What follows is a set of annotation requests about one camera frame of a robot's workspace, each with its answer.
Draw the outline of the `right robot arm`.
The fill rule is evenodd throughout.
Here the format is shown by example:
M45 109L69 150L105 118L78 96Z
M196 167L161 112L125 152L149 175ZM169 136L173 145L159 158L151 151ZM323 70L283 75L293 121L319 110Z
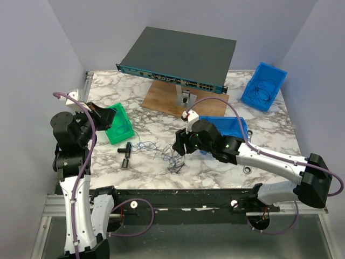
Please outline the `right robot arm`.
M222 135L206 120L197 120L190 128L175 133L173 149L181 156L196 150L210 153L216 160L233 165L258 168L285 178L283 182L257 184L248 198L249 207L258 212L277 202L300 201L313 208L324 208L332 176L323 158L289 156L273 152L243 138Z

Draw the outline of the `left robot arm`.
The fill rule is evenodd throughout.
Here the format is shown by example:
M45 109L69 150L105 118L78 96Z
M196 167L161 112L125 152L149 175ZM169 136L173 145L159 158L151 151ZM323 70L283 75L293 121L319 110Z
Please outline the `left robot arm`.
M53 170L58 174L66 213L66 240L60 258L109 258L105 232L110 213L118 210L120 201L113 186L98 188L89 198L88 144L95 145L96 131L111 127L116 111L92 102L84 107L87 114L60 112L50 121L57 141Z

